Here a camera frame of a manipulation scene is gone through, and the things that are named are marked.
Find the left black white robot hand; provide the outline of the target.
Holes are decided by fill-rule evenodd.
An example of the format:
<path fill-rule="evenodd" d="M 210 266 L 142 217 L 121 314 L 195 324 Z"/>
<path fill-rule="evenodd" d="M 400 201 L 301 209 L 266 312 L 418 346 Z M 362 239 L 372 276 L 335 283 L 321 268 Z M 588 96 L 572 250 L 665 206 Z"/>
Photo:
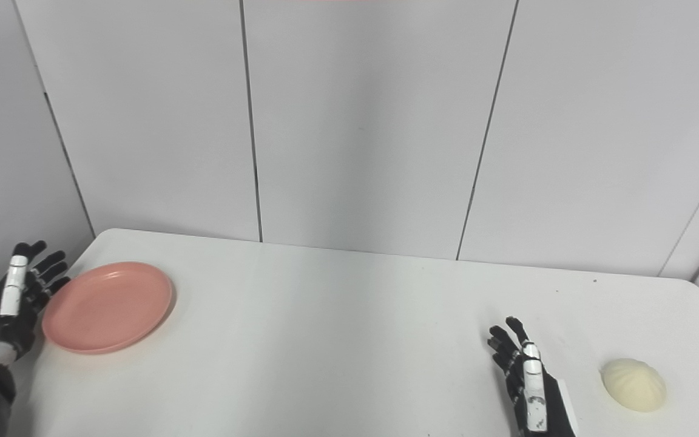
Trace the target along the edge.
<path fill-rule="evenodd" d="M 45 249 L 43 240 L 12 249 L 0 280 L 0 365 L 11 366 L 33 348 L 39 316 L 70 280 L 66 252 L 41 257 Z"/>

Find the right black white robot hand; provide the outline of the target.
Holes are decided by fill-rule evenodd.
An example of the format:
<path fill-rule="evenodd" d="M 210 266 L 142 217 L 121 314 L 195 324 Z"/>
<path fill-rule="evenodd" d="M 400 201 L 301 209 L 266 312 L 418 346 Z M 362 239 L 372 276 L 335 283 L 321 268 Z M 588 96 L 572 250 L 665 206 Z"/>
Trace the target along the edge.
<path fill-rule="evenodd" d="M 577 436 L 577 423 L 563 385 L 542 362 L 540 348 L 515 316 L 489 329 L 488 346 L 502 371 L 512 404 L 516 436 Z"/>

